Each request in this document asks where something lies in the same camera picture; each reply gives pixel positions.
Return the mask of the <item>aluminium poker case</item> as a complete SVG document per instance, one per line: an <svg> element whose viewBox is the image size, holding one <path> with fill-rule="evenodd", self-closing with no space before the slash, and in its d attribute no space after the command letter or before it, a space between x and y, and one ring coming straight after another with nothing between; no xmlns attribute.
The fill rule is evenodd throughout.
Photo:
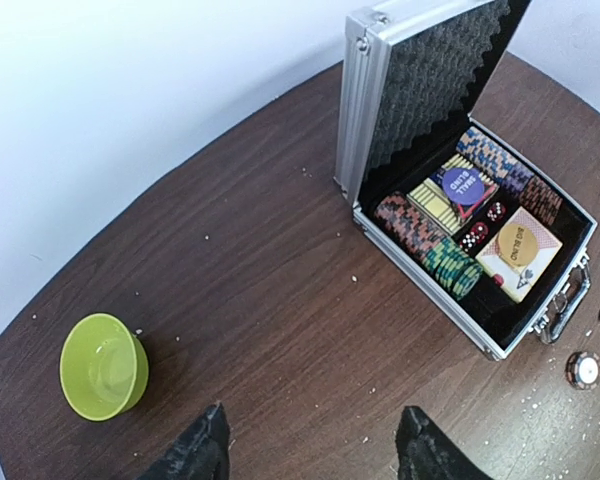
<svg viewBox="0 0 600 480"><path fill-rule="evenodd" d="M546 344L559 340L589 291L586 247L597 226L558 183L473 115L527 9L525 1L386 1L362 8L346 21L336 183L366 237L496 360L505 359L527 333ZM374 217L377 205L394 192L424 213L408 194L460 154L458 140L471 127L515 155L563 199L551 226L531 213L563 246L520 303L484 270L464 299L454 299ZM493 223L486 213L496 201L507 212ZM455 235L424 214L458 245L474 224L485 223L485 241L465 251L477 261L519 207L498 185Z"/></svg>

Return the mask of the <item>yellow blue card box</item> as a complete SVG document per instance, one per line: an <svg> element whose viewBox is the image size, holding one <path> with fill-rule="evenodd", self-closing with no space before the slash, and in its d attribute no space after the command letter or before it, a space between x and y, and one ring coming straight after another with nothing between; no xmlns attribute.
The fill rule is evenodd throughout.
<svg viewBox="0 0 600 480"><path fill-rule="evenodd" d="M408 198L447 234L455 235L495 195L498 185L460 154L427 177Z"/></svg>

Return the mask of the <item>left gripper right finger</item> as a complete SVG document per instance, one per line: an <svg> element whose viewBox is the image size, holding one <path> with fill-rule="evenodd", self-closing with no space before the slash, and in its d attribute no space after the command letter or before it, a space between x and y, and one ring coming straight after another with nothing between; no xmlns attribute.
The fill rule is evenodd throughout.
<svg viewBox="0 0 600 480"><path fill-rule="evenodd" d="M491 480L418 406L406 406L395 437L399 480Z"/></svg>

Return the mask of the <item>red die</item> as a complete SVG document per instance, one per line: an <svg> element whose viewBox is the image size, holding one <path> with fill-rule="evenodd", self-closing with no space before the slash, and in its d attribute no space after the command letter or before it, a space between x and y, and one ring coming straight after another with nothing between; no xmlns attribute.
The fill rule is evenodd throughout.
<svg viewBox="0 0 600 480"><path fill-rule="evenodd" d="M500 201L496 201L489 207L486 216L491 222L497 223L505 217L506 212L506 205Z"/></svg>

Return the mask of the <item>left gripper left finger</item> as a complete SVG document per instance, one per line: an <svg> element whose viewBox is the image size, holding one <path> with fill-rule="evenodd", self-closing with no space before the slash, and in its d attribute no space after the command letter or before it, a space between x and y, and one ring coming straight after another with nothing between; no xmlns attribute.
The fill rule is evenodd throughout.
<svg viewBox="0 0 600 480"><path fill-rule="evenodd" d="M140 479L228 479L230 427L221 403L209 405Z"/></svg>

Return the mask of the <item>purple round button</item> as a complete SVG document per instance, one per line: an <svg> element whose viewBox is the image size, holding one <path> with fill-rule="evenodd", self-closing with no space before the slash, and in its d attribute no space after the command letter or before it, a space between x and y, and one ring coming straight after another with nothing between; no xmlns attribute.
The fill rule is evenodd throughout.
<svg viewBox="0 0 600 480"><path fill-rule="evenodd" d="M477 169L454 167L444 173L442 190L451 202L472 206L482 199L485 186Z"/></svg>

